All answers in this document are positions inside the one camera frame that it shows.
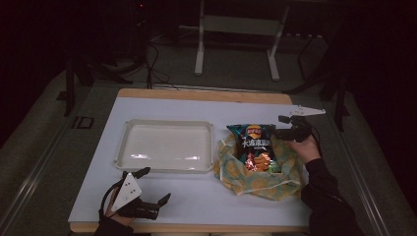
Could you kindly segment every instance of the gray floor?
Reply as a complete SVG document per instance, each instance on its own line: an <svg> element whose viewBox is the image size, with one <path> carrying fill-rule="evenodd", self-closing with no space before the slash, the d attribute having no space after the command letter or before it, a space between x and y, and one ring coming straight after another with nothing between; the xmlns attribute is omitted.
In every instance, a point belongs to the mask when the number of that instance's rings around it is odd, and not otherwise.
<svg viewBox="0 0 417 236"><path fill-rule="evenodd" d="M184 33L177 45L162 42L164 38L161 37L154 41L158 49L153 75L155 88L280 92L303 83L297 55L305 40L299 37L286 36L279 44L275 56L282 77L279 82L270 79L262 43L248 47L239 42L225 45L219 43L218 38L210 40L206 47L204 73L196 77L196 35ZM307 73L314 69L325 49L326 44L318 39L303 54ZM149 60L152 61L155 55L150 49ZM128 73L124 77L134 82L129 87L144 88L147 70ZM50 83L22 125L0 150L1 226L10 223L6 225L9 226L7 235L64 235L70 232L67 219L72 205L117 91L126 87L97 76L92 88L77 86L77 106L69 117L63 117L65 103L55 98L65 87L64 79L65 73ZM319 130L326 130L321 133L324 159L339 179L340 191L354 207L360 226L366 235L417 235L416 217L396 185L354 97L346 96L350 116L344 117L345 132L340 133L332 122L334 101L321 102L317 96L320 88L321 85L309 88L292 99L294 103L323 107L328 111L328 116L314 117L311 121ZM71 129L76 116L93 117L92 128ZM34 168L42 170L42 174L31 172ZM23 184L34 186L25 196L18 195ZM15 200L21 199L24 201L17 201L20 205L14 205ZM14 206L12 212L7 211L10 206Z"/></svg>

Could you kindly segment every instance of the white plastic tray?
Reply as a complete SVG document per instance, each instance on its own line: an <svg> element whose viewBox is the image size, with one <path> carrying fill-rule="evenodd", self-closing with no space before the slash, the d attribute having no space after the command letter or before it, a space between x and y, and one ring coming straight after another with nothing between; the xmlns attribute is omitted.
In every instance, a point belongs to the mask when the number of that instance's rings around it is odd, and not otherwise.
<svg viewBox="0 0 417 236"><path fill-rule="evenodd" d="M208 172L212 168L212 124L205 121L126 122L117 168L153 172Z"/></svg>

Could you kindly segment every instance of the table leg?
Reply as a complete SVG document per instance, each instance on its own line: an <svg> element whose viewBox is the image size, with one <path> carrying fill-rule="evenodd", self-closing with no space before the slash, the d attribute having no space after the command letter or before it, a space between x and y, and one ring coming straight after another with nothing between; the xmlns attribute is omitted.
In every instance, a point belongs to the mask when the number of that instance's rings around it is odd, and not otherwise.
<svg viewBox="0 0 417 236"><path fill-rule="evenodd" d="M284 29L288 12L289 12L289 6L285 7L285 11L282 14L281 21L278 24L278 27L276 29L276 34L274 36L273 46L272 48L267 50L269 69L270 69L270 74L272 76L273 81L279 81L279 74L278 74L278 69L276 67L276 61L275 61L275 52L276 52L276 48L278 47L279 40L282 37L282 31Z"/></svg>
<svg viewBox="0 0 417 236"><path fill-rule="evenodd" d="M203 62L205 59L205 0L200 1L200 26L199 26L199 48L197 50L196 70L194 73L196 76L203 74Z"/></svg>

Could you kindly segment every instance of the snack bag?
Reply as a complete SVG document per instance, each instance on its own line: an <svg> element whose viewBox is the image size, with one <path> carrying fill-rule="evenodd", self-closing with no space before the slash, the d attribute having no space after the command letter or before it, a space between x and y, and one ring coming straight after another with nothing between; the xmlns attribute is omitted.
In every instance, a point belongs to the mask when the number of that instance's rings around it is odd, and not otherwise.
<svg viewBox="0 0 417 236"><path fill-rule="evenodd" d="M227 126L236 140L236 158L248 170L268 171L269 164L275 161L270 135L275 125L230 125Z"/></svg>

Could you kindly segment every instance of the dark background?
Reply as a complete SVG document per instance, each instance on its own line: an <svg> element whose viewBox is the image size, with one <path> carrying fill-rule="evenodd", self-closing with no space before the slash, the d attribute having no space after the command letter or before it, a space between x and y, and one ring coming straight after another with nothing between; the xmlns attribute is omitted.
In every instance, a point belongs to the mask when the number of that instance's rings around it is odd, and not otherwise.
<svg viewBox="0 0 417 236"><path fill-rule="evenodd" d="M86 17L92 26L92 10L77 1L3 1L0 7L0 146L23 120L46 85L64 70L68 59L68 38L79 30ZM264 16L254 6L236 9L252 16ZM152 2L153 23L172 37L175 27L198 24L199 1ZM414 1L378 2L362 11L351 28L353 36L346 43L349 58L348 90L354 93L358 106L387 158L392 172L407 200L417 212L416 147L416 82L417 79L417 4ZM293 8L286 31L305 34L316 28L315 8ZM97 28L98 52L108 56L106 35Z"/></svg>

